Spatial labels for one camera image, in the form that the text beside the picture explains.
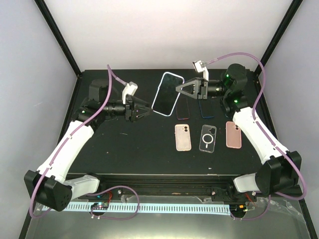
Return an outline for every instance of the white phone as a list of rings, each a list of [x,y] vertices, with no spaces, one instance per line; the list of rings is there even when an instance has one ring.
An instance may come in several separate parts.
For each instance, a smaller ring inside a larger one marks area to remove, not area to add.
[[[175,125],[175,141],[177,151],[190,151],[190,132],[187,124]]]
[[[165,72],[159,83],[152,109],[162,116],[171,116],[180,95],[176,86],[184,84],[184,78],[171,72]]]

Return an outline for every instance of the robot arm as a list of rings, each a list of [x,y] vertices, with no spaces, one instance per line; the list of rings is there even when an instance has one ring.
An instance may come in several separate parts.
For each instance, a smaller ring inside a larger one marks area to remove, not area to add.
[[[125,87],[121,100],[107,103],[96,118],[79,128],[71,136],[70,134],[74,129],[100,107],[99,101],[106,97],[106,87],[105,81],[95,80],[92,82],[89,89],[89,98],[83,101],[82,106],[74,114],[73,121],[55,150],[36,172],[29,170],[24,176],[27,190],[31,196],[41,176],[45,174],[40,187],[37,189],[36,202],[60,212],[67,207],[71,200],[96,192],[100,183],[97,175],[85,175],[81,178],[65,180],[82,147],[93,136],[107,116],[124,116],[127,121],[135,122],[151,113],[152,110],[147,102],[133,96],[137,85],[130,82]],[[59,149],[60,151],[52,163],[52,159]]]
[[[294,186],[298,175],[287,160],[276,150],[286,153],[300,169],[301,157],[295,152],[289,152],[267,129],[256,114],[253,119],[252,108],[248,107],[243,90],[247,83],[246,69],[239,64],[232,64],[222,73],[221,79],[209,80],[205,63],[193,62],[195,70],[203,72],[203,78],[194,78],[176,87],[176,91],[194,99],[206,100],[208,97],[220,96],[220,104],[225,114],[245,133],[254,146],[261,160],[262,167],[257,173],[242,175],[233,180],[236,192],[261,191],[264,195],[278,192]],[[185,86],[192,86],[190,92],[184,91]]]

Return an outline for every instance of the phone screen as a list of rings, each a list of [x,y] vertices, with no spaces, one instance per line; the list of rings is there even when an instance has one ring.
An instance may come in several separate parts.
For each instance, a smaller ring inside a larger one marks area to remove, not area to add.
[[[179,93],[176,92],[176,86],[183,83],[184,78],[182,76],[165,72],[153,101],[153,111],[164,116],[170,116],[179,96]]]

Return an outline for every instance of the smartphone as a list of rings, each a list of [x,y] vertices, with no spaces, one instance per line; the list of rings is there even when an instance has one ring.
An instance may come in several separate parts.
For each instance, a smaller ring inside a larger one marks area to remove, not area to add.
[[[207,153],[213,153],[215,150],[217,128],[215,126],[204,124],[201,128],[199,150]]]
[[[175,141],[177,151],[190,151],[190,132],[187,124],[175,125]]]
[[[241,148],[241,130],[232,121],[226,122],[226,146],[229,148]]]
[[[176,86],[184,83],[184,78],[171,72],[165,72],[159,83],[152,109],[162,116],[171,116],[179,94]]]
[[[200,114],[204,119],[214,118],[214,107],[211,99],[198,100]]]
[[[186,96],[179,96],[176,103],[176,116],[178,120],[187,120],[190,118],[188,101]]]

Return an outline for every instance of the reflective floor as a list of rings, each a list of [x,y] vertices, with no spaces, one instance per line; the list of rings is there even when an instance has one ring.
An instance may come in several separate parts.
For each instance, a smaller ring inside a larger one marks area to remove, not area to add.
[[[266,201],[246,217],[264,210]],[[125,217],[124,213],[108,216]],[[128,221],[92,219],[87,212],[50,212],[32,220],[27,239],[307,239],[309,233],[298,202],[272,199],[269,212],[255,221],[229,216],[138,214]]]

